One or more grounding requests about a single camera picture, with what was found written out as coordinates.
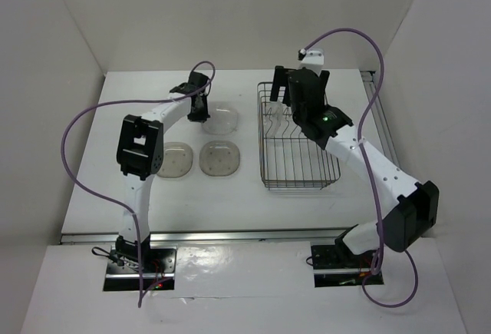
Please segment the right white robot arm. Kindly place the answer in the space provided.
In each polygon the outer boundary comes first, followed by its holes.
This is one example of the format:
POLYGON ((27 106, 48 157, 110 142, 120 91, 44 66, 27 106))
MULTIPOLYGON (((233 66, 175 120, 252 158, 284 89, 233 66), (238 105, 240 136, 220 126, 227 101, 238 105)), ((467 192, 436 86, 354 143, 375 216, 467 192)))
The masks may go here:
POLYGON ((376 219, 341 234, 334 256, 342 266, 353 266, 361 254, 379 246, 402 253, 436 223, 440 191, 435 183, 422 184, 404 173, 358 133, 349 116, 326 102, 328 77, 327 71, 277 66, 270 98, 276 100, 283 88, 283 102, 304 136, 343 161, 377 192, 376 219))

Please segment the clear plate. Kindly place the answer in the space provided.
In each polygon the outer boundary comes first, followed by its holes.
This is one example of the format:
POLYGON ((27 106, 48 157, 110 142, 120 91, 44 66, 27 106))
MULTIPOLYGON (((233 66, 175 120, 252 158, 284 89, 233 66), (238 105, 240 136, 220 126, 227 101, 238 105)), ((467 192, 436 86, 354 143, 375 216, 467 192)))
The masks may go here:
POLYGON ((265 104, 264 128, 266 138, 275 138, 283 121, 284 105, 278 101, 265 104))
POLYGON ((237 129, 238 111, 229 103, 212 102, 209 105, 209 118, 202 123, 202 129, 208 134, 226 135, 237 129))

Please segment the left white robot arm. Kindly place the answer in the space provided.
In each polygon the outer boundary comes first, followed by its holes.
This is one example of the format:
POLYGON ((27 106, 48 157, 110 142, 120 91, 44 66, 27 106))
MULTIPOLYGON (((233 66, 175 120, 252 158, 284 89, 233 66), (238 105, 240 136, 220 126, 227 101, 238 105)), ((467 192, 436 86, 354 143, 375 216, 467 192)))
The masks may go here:
POLYGON ((124 217, 116 251, 135 272, 151 263, 150 191, 164 160, 163 136, 177 121, 203 123, 209 118, 206 86, 211 78, 191 72, 188 81, 170 90, 166 103, 137 116, 124 119, 117 146, 117 163, 125 176, 124 203, 133 211, 124 217))

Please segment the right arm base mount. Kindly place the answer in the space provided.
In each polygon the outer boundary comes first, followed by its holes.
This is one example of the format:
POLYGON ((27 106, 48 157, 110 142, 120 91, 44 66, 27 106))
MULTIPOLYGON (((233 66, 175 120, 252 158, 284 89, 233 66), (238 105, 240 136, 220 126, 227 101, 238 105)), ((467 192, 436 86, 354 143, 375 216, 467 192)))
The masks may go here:
POLYGON ((383 285, 382 273, 372 276, 371 264, 376 250, 354 255, 337 238, 333 244, 312 244, 305 262, 313 269, 315 288, 383 285))

